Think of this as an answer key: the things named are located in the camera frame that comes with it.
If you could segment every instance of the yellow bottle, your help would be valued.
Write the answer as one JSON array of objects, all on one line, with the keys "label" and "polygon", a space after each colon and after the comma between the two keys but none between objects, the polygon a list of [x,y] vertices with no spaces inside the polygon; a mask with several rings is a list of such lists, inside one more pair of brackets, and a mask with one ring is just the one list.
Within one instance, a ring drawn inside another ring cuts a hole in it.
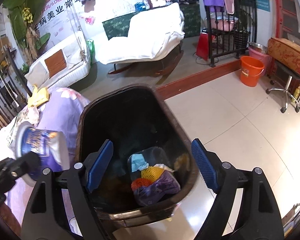
[{"label": "yellow bottle", "polygon": [[294,91],[293,96],[294,96],[295,99],[298,99],[299,95],[300,95],[300,85],[299,85],[299,86],[296,88],[296,90]]}]

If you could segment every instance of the pillow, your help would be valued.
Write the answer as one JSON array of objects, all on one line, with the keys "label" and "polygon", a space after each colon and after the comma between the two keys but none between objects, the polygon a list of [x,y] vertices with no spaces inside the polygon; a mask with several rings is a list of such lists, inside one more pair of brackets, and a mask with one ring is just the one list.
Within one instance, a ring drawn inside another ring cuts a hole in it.
[{"label": "pillow", "polygon": [[73,68],[75,65],[77,65],[82,61],[81,54],[80,54],[81,50],[77,41],[74,41],[68,46],[65,46],[62,50],[66,56],[68,69]]},{"label": "pillow", "polygon": [[48,80],[49,73],[39,61],[32,69],[30,69],[29,73],[25,75],[25,78],[32,86],[36,85],[37,87],[41,87],[41,85]]},{"label": "pillow", "polygon": [[44,61],[49,70],[49,77],[52,78],[55,74],[66,68],[65,57],[63,56],[62,50],[57,51],[51,57],[48,57]]}]

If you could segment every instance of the screw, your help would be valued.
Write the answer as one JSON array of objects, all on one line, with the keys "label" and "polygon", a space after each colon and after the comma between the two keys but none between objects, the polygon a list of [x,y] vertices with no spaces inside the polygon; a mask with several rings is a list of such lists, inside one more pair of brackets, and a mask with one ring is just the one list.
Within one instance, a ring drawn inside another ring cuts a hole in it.
[{"label": "screw", "polygon": [[224,163],[222,163],[222,167],[224,167],[225,169],[229,169],[231,167],[231,164],[224,162]]},{"label": "screw", "polygon": [[45,169],[42,171],[42,173],[43,173],[44,175],[49,174],[49,172],[50,172],[50,169],[49,169],[49,168],[45,168]]},{"label": "screw", "polygon": [[257,174],[261,174],[262,173],[262,169],[260,168],[255,168],[254,171],[257,173]]},{"label": "screw", "polygon": [[74,168],[75,168],[76,170],[81,169],[82,167],[83,167],[83,164],[82,164],[82,163],[76,163],[76,164],[74,165]]}]

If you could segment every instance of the bucket handle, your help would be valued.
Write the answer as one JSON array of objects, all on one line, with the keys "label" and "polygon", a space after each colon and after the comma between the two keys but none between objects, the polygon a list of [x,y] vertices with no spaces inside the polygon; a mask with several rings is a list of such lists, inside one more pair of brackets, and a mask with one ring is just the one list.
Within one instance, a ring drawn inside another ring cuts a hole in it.
[{"label": "bucket handle", "polygon": [[242,74],[245,75],[245,76],[250,76],[250,77],[257,77],[257,76],[258,76],[258,75],[252,76],[252,75],[249,75],[249,74],[245,73],[245,72],[243,71],[243,68],[241,68],[241,72],[242,72]]}]

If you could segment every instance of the rolling stool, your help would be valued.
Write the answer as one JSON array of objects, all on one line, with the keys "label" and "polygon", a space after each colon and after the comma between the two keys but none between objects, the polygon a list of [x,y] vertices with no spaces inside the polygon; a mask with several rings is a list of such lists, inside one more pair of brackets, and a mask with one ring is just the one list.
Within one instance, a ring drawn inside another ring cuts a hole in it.
[{"label": "rolling stool", "polygon": [[288,78],[286,87],[284,89],[282,89],[282,88],[270,88],[270,89],[266,90],[266,93],[269,95],[271,90],[283,91],[284,94],[285,94],[285,97],[286,97],[286,104],[285,104],[284,107],[282,107],[280,109],[281,113],[284,113],[288,108],[288,96],[295,100],[295,102],[297,104],[297,106],[295,107],[295,111],[296,111],[296,113],[298,113],[300,111],[298,100],[296,98],[294,98],[294,96],[288,91],[288,89],[289,89],[292,78],[294,78],[296,80],[300,80],[300,76],[296,72],[294,72],[293,70],[288,68],[286,65],[282,64],[281,62],[275,60],[275,63],[277,64],[277,66],[279,68],[281,68],[285,73],[287,73],[289,75],[289,78]]}]

